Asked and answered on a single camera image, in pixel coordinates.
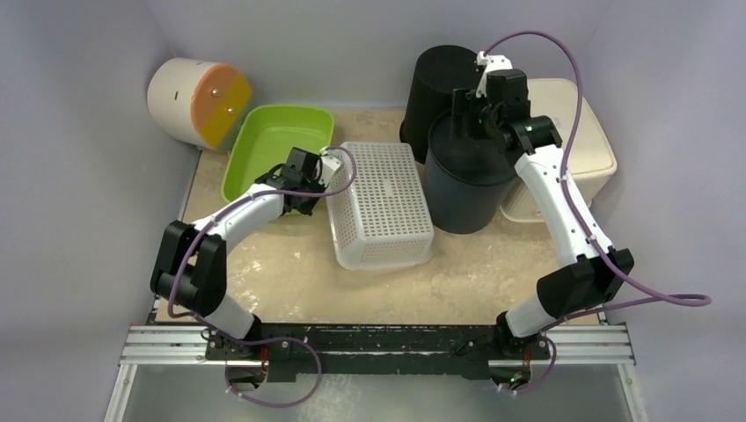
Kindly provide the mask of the green and white tray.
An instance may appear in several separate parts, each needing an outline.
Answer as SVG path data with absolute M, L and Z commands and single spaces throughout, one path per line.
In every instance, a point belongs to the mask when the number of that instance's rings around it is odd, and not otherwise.
M 331 144 L 334 129 L 332 113 L 313 106 L 262 105 L 251 110 L 223 174 L 223 201 L 244 194 L 256 178 L 285 162 L 293 148 L 318 153 Z

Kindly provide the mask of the dark blue bin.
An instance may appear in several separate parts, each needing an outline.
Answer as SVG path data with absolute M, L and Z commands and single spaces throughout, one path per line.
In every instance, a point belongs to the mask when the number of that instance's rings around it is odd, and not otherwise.
M 432 123 L 422 184 L 438 229 L 466 235 L 485 228 L 515 177 L 493 141 L 452 135 L 450 113 Z

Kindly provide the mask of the large black plastic bin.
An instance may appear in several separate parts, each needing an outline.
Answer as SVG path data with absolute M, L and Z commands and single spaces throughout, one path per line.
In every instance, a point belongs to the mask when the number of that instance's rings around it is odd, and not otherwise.
M 466 47 L 440 45 L 417 58 L 399 139 L 410 145 L 418 163 L 426 160 L 433 122 L 451 108 L 452 92 L 477 86 L 480 74 L 476 57 Z

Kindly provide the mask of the white perforated basket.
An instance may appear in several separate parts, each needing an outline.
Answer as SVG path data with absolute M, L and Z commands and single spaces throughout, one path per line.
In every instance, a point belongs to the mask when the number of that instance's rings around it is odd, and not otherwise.
M 435 230 L 411 147 L 400 142 L 343 142 L 342 162 L 325 199 L 338 263 L 347 270 L 426 264 Z

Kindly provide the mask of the cream perforated plastic basket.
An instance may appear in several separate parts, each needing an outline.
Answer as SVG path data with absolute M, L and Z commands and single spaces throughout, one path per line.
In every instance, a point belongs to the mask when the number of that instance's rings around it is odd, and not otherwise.
M 528 81 L 531 114 L 549 117 L 563 142 L 569 140 L 577 105 L 577 87 L 562 78 Z M 608 138 L 587 100 L 582 101 L 581 117 L 568 158 L 568 171 L 587 205 L 618 168 Z M 521 179 L 508 190 L 500 205 L 502 215 L 512 222 L 542 222 L 538 205 Z

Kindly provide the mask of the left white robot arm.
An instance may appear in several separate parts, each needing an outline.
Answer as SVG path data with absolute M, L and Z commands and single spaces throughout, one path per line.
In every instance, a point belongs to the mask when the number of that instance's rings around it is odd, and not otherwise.
M 212 215 L 165 228 L 150 278 L 150 290 L 229 336 L 239 359 L 257 356 L 262 336 L 257 318 L 227 292 L 227 258 L 254 231 L 297 211 L 311 215 L 342 166 L 324 151 L 293 148 L 285 162 L 260 175 L 245 193 Z

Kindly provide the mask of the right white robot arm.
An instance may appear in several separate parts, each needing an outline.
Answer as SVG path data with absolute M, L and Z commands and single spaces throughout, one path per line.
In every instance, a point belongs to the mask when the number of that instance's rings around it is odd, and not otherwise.
M 617 249 L 596 226 L 567 170 L 569 149 L 552 120 L 531 116 L 525 73 L 487 70 L 482 83 L 475 90 L 455 91 L 450 136 L 491 151 L 514 168 L 538 205 L 559 264 L 538 280 L 533 296 L 496 319 L 495 349 L 514 358 L 550 324 L 613 299 L 622 280 L 607 264 L 628 274 L 634 261 L 629 250 Z

